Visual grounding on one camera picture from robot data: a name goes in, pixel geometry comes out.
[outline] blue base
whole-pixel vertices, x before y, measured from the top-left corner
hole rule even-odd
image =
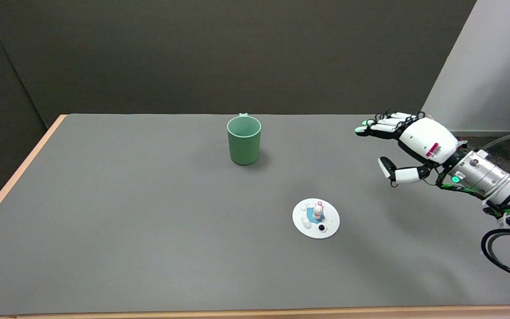
[[[308,217],[308,220],[310,220],[310,222],[313,222],[314,224],[319,224],[320,222],[322,222],[322,220],[324,220],[324,214],[320,216],[320,219],[316,219],[312,217],[312,215],[314,215],[314,207],[309,207],[306,210],[306,217]]]

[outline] black cable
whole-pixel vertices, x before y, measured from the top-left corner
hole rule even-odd
[[[502,262],[498,260],[493,252],[493,242],[502,236],[510,235],[510,230],[499,229],[499,230],[490,230],[487,234],[483,235],[481,238],[481,250],[485,257],[492,262],[495,266],[501,268],[502,270],[510,273],[510,267],[504,265]]]
[[[476,198],[479,198],[481,200],[484,200],[484,196],[480,195],[472,190],[469,190],[469,188],[456,186],[456,185],[449,185],[449,184],[443,184],[443,180],[445,178],[445,173],[442,172],[439,174],[436,186],[442,190],[447,191],[454,191],[454,192],[463,192],[466,194],[469,194],[471,196],[474,196]],[[496,219],[502,218],[504,214],[506,214],[505,210],[510,210],[510,205],[501,205],[498,206],[496,204],[493,204],[492,202],[487,202],[488,207],[484,208],[483,211],[486,214],[490,214],[491,216],[494,216]],[[508,236],[510,235],[510,230],[508,229],[498,229],[498,230],[490,230],[485,235],[483,235],[483,238],[481,238],[481,250],[484,254],[484,256],[492,262],[495,266],[501,268],[502,270],[510,273],[510,267],[504,265],[502,262],[500,262],[493,252],[493,242],[497,240],[498,238],[502,236]]]

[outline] white wall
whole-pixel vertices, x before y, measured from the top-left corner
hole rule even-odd
[[[451,131],[510,131],[510,0],[478,0],[422,109]]]

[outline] white plate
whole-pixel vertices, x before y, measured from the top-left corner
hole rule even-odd
[[[305,207],[313,209],[318,202],[322,202],[322,206],[324,208],[322,216],[324,218],[321,218],[318,224],[316,224],[316,220],[303,220],[303,218],[307,218],[306,216],[308,213]],[[296,204],[294,210],[292,210],[292,222],[294,222],[294,226],[296,226],[296,229],[298,229],[302,234],[310,238],[324,239],[332,236],[338,231],[338,228],[340,227],[340,214],[338,214],[336,208],[334,208],[334,206],[332,206],[329,202],[318,198],[308,198]],[[320,224],[324,225],[324,230],[319,230]]]

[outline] cup rim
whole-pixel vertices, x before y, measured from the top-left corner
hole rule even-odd
[[[257,123],[259,124],[259,129],[258,129],[255,133],[253,133],[253,134],[251,134],[251,135],[247,135],[247,136],[239,136],[239,135],[236,135],[236,134],[232,133],[232,132],[229,130],[229,123],[231,123],[231,121],[233,121],[234,119],[238,119],[238,118],[240,118],[240,117],[249,117],[249,118],[251,118],[251,119],[254,119],[254,120],[255,120],[255,121],[257,121]],[[240,139],[249,139],[249,137],[253,137],[253,136],[255,136],[255,135],[257,135],[257,134],[259,134],[259,133],[261,132],[261,122],[260,122],[259,120],[257,120],[255,117],[251,117],[251,115],[246,115],[246,116],[241,116],[241,115],[239,115],[238,117],[234,117],[233,119],[230,119],[230,120],[227,122],[227,125],[226,125],[225,127],[227,128],[227,132],[228,132],[229,134],[231,134],[231,135],[233,135],[233,136],[235,136],[235,137],[238,137],[238,138],[240,138]]]

